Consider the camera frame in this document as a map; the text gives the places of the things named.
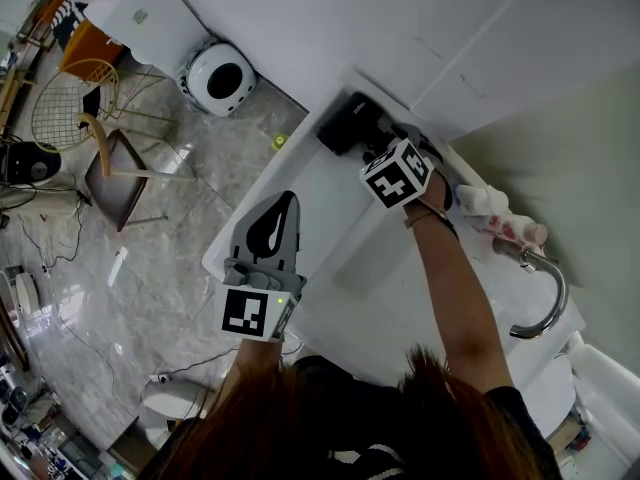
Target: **white sink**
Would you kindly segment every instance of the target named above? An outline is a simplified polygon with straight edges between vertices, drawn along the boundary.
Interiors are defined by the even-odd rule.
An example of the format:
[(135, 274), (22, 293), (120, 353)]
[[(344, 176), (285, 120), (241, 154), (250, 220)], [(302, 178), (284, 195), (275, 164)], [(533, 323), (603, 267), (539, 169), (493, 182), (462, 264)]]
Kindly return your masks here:
[[(290, 189), (301, 206), (297, 271), (309, 278), (289, 330), (357, 377), (395, 385), (407, 370), (406, 351), (426, 345), (444, 357), (426, 276), (401, 210), (374, 202), (358, 179), (358, 152), (336, 157), (315, 137), (318, 123), (354, 92), (367, 94), (395, 120), (422, 123), (361, 75), (350, 72), (326, 104), (309, 114), (263, 172), (203, 258), (219, 280), (237, 220), (265, 197)], [(454, 177), (483, 185), (446, 144), (436, 144)], [(573, 302), (547, 334), (529, 341), (508, 335), (511, 325), (533, 324), (556, 295), (544, 273), (529, 274), (493, 253), (491, 240), (451, 214), (461, 243), (491, 301), (516, 385), (524, 389), (553, 359), (569, 336), (584, 326)]]

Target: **marble floor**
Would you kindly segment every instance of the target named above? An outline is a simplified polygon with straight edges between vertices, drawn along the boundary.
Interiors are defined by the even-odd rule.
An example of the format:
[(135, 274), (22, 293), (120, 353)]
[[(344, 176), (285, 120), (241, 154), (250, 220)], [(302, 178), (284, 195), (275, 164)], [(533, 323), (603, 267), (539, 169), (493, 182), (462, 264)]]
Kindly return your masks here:
[[(57, 71), (61, 53), (46, 54), (13, 130), (32, 140), (31, 109), (40, 87)], [(127, 70), (147, 69), (126, 58)], [(121, 98), (134, 94), (141, 77), (123, 77)], [(166, 134), (151, 148), (131, 139), (156, 170), (195, 172), (195, 183), (150, 180), (132, 219), (166, 215), (163, 222), (116, 233), (95, 207), (80, 209), (80, 246), (72, 262), (59, 259), (49, 273), (41, 267), (57, 255), (73, 255), (77, 216), (12, 213), (0, 232), (0, 267), (22, 265), (33, 273), (41, 311), (20, 332), (34, 370), (59, 396), (65, 413), (99, 448), (108, 448), (138, 414), (140, 392), (150, 375), (185, 368), (237, 345), (212, 331), (216, 281), (200, 261), (244, 194), (276, 152), (276, 133), (292, 133), (305, 111), (260, 80), (245, 104), (227, 118), (191, 112), (174, 82), (143, 91), (132, 108), (171, 116), (176, 125), (135, 117), (123, 124)], [(84, 173), (95, 141), (63, 153), (63, 170), (86, 193)], [(41, 253), (27, 238), (26, 231)], [(289, 335), (285, 349), (298, 346)], [(233, 353), (177, 374), (215, 385)]]

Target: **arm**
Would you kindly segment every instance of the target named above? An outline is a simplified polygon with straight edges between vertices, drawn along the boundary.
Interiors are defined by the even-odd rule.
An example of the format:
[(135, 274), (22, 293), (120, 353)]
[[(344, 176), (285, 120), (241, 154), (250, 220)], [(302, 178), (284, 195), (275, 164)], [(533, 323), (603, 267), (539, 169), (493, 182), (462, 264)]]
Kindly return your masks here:
[[(442, 208), (444, 190), (443, 179), (434, 173), (423, 198)], [(406, 211), (411, 217), (416, 206)], [(434, 215), (412, 227), (451, 373), (481, 393), (511, 386), (491, 306), (457, 238)]]
[(222, 390), (216, 403), (222, 402), (233, 390), (238, 379), (246, 370), (268, 370), (277, 368), (282, 352), (282, 343), (256, 340), (242, 340), (238, 354), (222, 384)]

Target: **black wire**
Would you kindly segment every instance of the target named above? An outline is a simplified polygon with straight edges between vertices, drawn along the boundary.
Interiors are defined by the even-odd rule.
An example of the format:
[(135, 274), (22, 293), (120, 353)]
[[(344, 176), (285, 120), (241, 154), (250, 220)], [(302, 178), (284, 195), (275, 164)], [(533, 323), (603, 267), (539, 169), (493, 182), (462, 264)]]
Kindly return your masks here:
[(124, 412), (126, 412), (129, 416), (131, 416), (132, 418), (135, 418), (135, 416), (133, 414), (131, 414), (127, 408), (125, 407), (125, 405), (120, 401), (120, 399), (116, 396), (116, 393), (114, 391), (115, 388), (115, 383), (116, 383), (116, 372), (113, 369), (113, 366), (111, 366), (111, 363), (109, 361), (107, 361), (107, 359), (95, 348), (91, 347), (90, 345), (88, 345), (82, 338), (80, 338), (80, 336), (78, 336), (75, 332), (73, 332), (71, 330), (71, 327), (69, 327), (67, 325), (67, 322), (64, 321), (64, 318), (60, 317), (60, 320), (62, 321), (62, 325), (64, 325), (67, 330), (73, 334), (73, 336), (80, 342), (82, 343), (85, 347), (87, 347), (89, 350), (95, 352), (100, 359), (102, 359), (104, 361), (104, 364), (106, 364), (109, 367), (109, 370), (111, 371), (111, 396), (115, 399), (116, 402), (118, 402), (118, 404), (120, 404), (120, 407), (122, 407), (122, 409), (124, 410)]
[[(204, 397), (202, 398), (202, 405), (204, 405), (204, 402), (207, 400), (207, 391), (208, 390), (198, 386), (198, 390), (196, 391), (196, 396), (193, 397), (193, 402), (191, 402), (191, 405), (189, 406), (189, 409), (187, 410), (187, 412), (184, 413), (184, 416), (181, 419), (185, 419), (189, 415), (189, 413), (191, 412), (191, 409), (193, 409), (193, 406), (196, 405), (196, 401), (198, 400), (198, 395), (200, 395), (200, 389), (204, 390)], [(200, 409), (198, 409), (198, 413), (196, 414), (196, 416), (199, 416), (201, 411), (202, 411), (202, 406), (200, 406)]]
[(40, 248), (40, 246), (35, 242), (35, 240), (33, 238), (31, 238), (31, 236), (29, 235), (29, 233), (27, 233), (27, 230), (24, 226), (24, 220), (22, 220), (22, 217), (18, 217), (20, 219), (20, 223), (22, 224), (22, 232), (25, 234), (25, 236), (29, 239), (29, 241), (33, 244), (33, 246), (38, 250), (38, 254), (40, 255), (40, 259), (42, 260), (42, 266), (46, 269), (46, 270), (50, 270), (53, 267), (56, 266), (56, 264), (58, 263), (58, 260), (65, 260), (68, 261), (69, 263), (71, 263), (73, 260), (76, 259), (76, 257), (78, 256), (78, 251), (80, 250), (80, 233), (82, 233), (82, 226), (84, 224), (84, 222), (82, 220), (80, 220), (81, 217), (81, 212), (80, 212), (80, 205), (82, 204), (82, 200), (78, 200), (78, 203), (76, 204), (76, 216), (78, 218), (78, 237), (76, 239), (76, 248), (75, 251), (73, 252), (73, 256), (71, 256), (71, 258), (68, 258), (67, 256), (56, 256), (55, 258), (53, 258), (53, 263), (51, 265), (47, 265), (45, 260), (44, 260), (44, 255), (42, 254), (42, 249)]
[(280, 354), (280, 355), (281, 356), (290, 356), (291, 354), (295, 354), (296, 352), (299, 352), (302, 347), (304, 347), (304, 343), (300, 342), (300, 345), (298, 345), (295, 350), (292, 350), (291, 352), (285, 352), (284, 354)]
[(205, 359), (204, 361), (200, 361), (199, 363), (193, 363), (189, 366), (185, 366), (184, 368), (178, 368), (177, 370), (169, 371), (169, 372), (160, 372), (157, 374), (158, 382), (160, 382), (160, 375), (173, 375), (175, 373), (186, 372), (187, 370), (191, 370), (191, 368), (195, 368), (196, 366), (200, 366), (206, 363), (210, 363), (211, 361), (215, 361), (216, 359), (220, 359), (226, 355), (231, 354), (234, 350), (238, 350), (239, 347), (232, 347), (226, 352), (222, 354), (218, 354), (217, 356), (210, 357), (209, 359)]
[(5, 134), (5, 136), (4, 136), (4, 137), (2, 137), (2, 138), (3, 138), (3, 139), (10, 138), (11, 140), (13, 140), (13, 142), (14, 142), (14, 143), (16, 143), (16, 142), (24, 142), (24, 141), (22, 140), (22, 138), (21, 138), (21, 137), (18, 137), (15, 133), (7, 133), (7, 134)]
[(36, 196), (37, 196), (37, 195), (38, 195), (38, 191), (37, 191), (37, 190), (34, 190), (34, 191), (33, 191), (33, 196), (31, 196), (31, 199), (28, 199), (27, 201), (24, 201), (24, 202), (22, 202), (22, 203), (20, 203), (20, 204), (17, 204), (17, 205), (15, 205), (15, 206), (10, 206), (9, 208), (7, 208), (7, 207), (2, 207), (2, 208), (0, 208), (0, 212), (6, 212), (7, 210), (15, 210), (15, 209), (17, 209), (17, 208), (22, 208), (25, 204), (30, 203), (31, 201), (33, 201), (33, 200), (36, 198)]
[(33, 190), (33, 195), (31, 196), (30, 199), (27, 199), (26, 201), (23, 201), (20, 204), (17, 204), (15, 206), (9, 206), (7, 207), (2, 207), (0, 208), (0, 212), (6, 212), (9, 210), (17, 210), (18, 208), (22, 208), (24, 205), (30, 203), (31, 201), (33, 201), (37, 195), (38, 192), (75, 192), (78, 193), (78, 190), (76, 190), (75, 188), (39, 188), (36, 187), (35, 185), (33, 185), (32, 183), (23, 183), (23, 185), (29, 185), (29, 188), (24, 188), (24, 187), (20, 187), (20, 186), (16, 186), (15, 184), (9, 184), (9, 183), (2, 183), (3, 187), (6, 188), (11, 188), (14, 190), (22, 190), (22, 191), (26, 191), (26, 190)]
[(139, 403), (142, 403), (142, 394), (145, 392), (145, 390), (149, 387), (149, 384), (151, 384), (152, 382), (153, 382), (153, 379), (149, 379), (147, 383), (144, 385), (144, 387), (142, 388), (142, 390), (140, 391), (140, 395), (138, 396)]

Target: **chrome faucet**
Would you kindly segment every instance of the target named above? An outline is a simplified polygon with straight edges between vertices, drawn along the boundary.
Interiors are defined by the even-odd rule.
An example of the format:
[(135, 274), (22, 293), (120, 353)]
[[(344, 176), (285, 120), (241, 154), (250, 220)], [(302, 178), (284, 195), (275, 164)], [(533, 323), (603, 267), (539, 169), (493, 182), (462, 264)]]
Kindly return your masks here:
[(569, 300), (569, 288), (567, 287), (562, 272), (553, 261), (515, 242), (496, 238), (493, 240), (493, 250), (498, 254), (503, 254), (514, 259), (523, 268), (530, 269), (531, 271), (541, 270), (555, 279), (558, 285), (558, 293), (549, 314), (537, 324), (529, 327), (514, 325), (509, 331), (511, 336), (524, 340), (541, 336), (551, 329), (560, 319)]

